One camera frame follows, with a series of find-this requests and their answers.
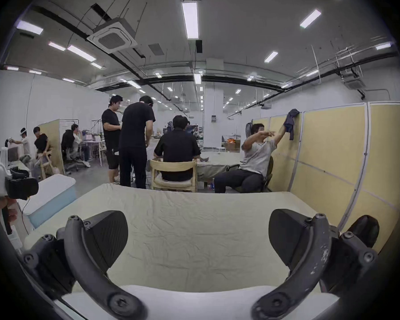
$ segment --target ceiling vent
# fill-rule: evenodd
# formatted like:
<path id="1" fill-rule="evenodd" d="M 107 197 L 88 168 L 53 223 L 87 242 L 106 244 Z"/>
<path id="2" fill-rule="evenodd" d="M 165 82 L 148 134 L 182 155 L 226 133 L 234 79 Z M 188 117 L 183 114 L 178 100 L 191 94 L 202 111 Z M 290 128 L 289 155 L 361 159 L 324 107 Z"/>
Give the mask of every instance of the ceiling vent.
<path id="1" fill-rule="evenodd" d="M 87 40 L 106 53 L 138 45 L 135 41 L 135 31 L 123 18 L 114 18 L 98 26 L 93 30 L 93 34 L 87 37 Z"/>

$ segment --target wrinkled white sheet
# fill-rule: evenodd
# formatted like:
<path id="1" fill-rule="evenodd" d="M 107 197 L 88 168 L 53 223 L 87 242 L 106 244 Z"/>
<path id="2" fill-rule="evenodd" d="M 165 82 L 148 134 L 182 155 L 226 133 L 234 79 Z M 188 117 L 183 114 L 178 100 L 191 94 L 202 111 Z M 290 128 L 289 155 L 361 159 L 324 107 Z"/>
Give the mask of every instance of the wrinkled white sheet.
<path id="1" fill-rule="evenodd" d="M 103 184 L 43 223 L 24 246 L 32 247 L 45 233 L 55 234 L 70 215 L 86 219 L 120 210 L 129 238 L 108 270 L 117 285 L 187 292 L 278 286 L 288 268 L 270 244 L 268 222 L 279 208 L 309 217 L 316 213 L 290 192 L 215 195 Z"/>

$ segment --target gray t-shirt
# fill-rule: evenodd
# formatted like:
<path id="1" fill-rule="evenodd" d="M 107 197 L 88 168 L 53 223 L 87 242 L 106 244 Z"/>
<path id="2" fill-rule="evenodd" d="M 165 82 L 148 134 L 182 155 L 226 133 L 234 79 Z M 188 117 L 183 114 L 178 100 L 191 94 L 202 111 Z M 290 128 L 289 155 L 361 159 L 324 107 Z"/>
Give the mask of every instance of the gray t-shirt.
<path id="1" fill-rule="evenodd" d="M 272 139 L 264 143 L 253 143 L 252 148 L 244 153 L 240 169 L 260 173 L 263 177 L 267 176 L 270 155 L 276 148 L 277 146 Z"/>

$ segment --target black pants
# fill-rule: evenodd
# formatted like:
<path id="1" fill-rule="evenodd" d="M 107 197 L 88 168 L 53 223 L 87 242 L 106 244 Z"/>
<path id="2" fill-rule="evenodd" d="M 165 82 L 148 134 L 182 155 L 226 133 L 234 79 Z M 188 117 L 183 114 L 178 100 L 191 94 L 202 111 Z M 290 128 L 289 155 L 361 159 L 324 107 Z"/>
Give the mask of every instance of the black pants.
<path id="1" fill-rule="evenodd" d="M 241 187 L 243 193 L 251 193 L 261 190 L 264 178 L 262 174 L 234 169 L 218 174 L 215 179 L 215 193 L 225 193 L 227 186 L 235 189 Z"/>
<path id="2" fill-rule="evenodd" d="M 125 147 L 118 151 L 118 156 L 120 158 L 120 185 L 130 187 L 133 165 L 136 187 L 145 189 L 147 149 L 145 147 Z"/>

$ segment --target black shorts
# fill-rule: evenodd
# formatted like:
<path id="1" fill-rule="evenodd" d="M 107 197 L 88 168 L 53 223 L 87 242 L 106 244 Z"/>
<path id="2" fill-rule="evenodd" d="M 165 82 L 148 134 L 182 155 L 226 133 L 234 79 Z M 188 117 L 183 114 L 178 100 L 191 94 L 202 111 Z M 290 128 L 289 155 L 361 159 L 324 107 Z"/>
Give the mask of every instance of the black shorts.
<path id="1" fill-rule="evenodd" d="M 106 151 L 105 155 L 108 161 L 108 169 L 118 168 L 118 155 L 115 155 L 113 151 Z"/>

